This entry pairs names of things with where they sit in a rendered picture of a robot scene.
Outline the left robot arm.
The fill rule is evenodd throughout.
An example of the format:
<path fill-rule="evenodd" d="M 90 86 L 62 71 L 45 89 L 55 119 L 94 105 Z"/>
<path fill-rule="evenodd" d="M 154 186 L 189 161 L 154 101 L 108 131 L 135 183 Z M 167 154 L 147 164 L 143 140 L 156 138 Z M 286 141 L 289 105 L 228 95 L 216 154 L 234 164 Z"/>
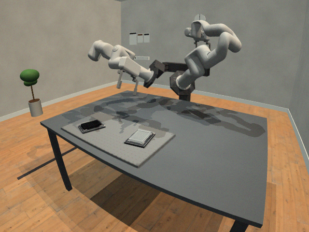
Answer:
<path fill-rule="evenodd" d="M 224 60 L 228 49 L 237 53 L 242 47 L 240 40 L 229 27 L 224 24 L 210 25 L 204 20 L 193 21 L 191 28 L 185 29 L 185 36 L 200 39 L 203 34 L 201 26 L 208 37 L 219 37 L 219 41 L 213 51 L 206 45 L 200 45 L 184 58 L 188 70 L 176 78 L 176 85 L 182 90 L 187 90 L 192 82 L 203 76 L 204 68 L 209 69 Z"/>

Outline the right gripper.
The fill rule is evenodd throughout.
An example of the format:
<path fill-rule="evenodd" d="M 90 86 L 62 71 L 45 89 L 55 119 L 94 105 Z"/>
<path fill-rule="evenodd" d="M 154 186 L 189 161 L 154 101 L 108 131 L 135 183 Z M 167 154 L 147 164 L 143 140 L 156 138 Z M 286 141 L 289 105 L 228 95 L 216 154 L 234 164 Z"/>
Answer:
<path fill-rule="evenodd" d="M 120 61 L 119 61 L 119 65 L 118 65 L 119 69 L 118 70 L 118 74 L 119 75 L 119 79 L 118 79 L 118 83 L 116 88 L 121 88 L 121 77 L 123 72 L 126 72 L 128 74 L 130 74 L 130 76 L 133 78 L 133 82 L 136 82 L 135 88 L 134 88 L 134 92 L 133 95 L 136 96 L 137 93 L 137 86 L 138 86 L 138 80 L 136 79 L 137 76 L 139 76 L 140 74 L 140 65 L 137 64 L 136 62 L 134 62 L 132 59 L 130 59 L 129 57 L 121 57 Z"/>

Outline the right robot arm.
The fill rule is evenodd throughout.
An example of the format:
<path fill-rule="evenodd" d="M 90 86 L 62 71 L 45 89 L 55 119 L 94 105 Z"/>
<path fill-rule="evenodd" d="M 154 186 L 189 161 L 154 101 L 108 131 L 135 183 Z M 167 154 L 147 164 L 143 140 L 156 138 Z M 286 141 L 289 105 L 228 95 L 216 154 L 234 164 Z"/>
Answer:
<path fill-rule="evenodd" d="M 101 55 L 109 60 L 108 65 L 111 69 L 119 69 L 118 65 L 121 57 L 129 57 L 132 60 L 135 58 L 135 54 L 123 46 L 116 45 L 113 47 L 101 40 L 95 41 L 88 52 L 88 57 L 93 61 L 98 61 Z M 140 67 L 139 77 L 144 79 L 146 83 L 151 80 L 153 74 L 154 71 L 150 71 L 150 68 L 147 70 L 142 66 Z"/>

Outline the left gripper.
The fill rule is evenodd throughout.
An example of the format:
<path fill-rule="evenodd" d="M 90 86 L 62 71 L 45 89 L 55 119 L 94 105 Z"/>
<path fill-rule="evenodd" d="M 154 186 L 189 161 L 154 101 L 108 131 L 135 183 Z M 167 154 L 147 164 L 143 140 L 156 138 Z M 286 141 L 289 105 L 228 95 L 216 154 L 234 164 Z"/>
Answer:
<path fill-rule="evenodd" d="M 200 39 L 194 39 L 194 40 L 195 40 L 194 44 L 196 44 L 196 48 L 197 48 L 197 42 L 199 42 L 199 41 L 204 41 L 204 42 L 206 42 L 206 44 L 209 45 L 209 49 L 210 49 L 210 51 L 211 51 L 211 44 L 208 42 L 208 41 L 210 40 L 210 37 L 208 37 L 208 36 L 205 34 L 205 32 L 203 32 L 203 34 L 202 34 L 202 36 L 201 36 Z"/>

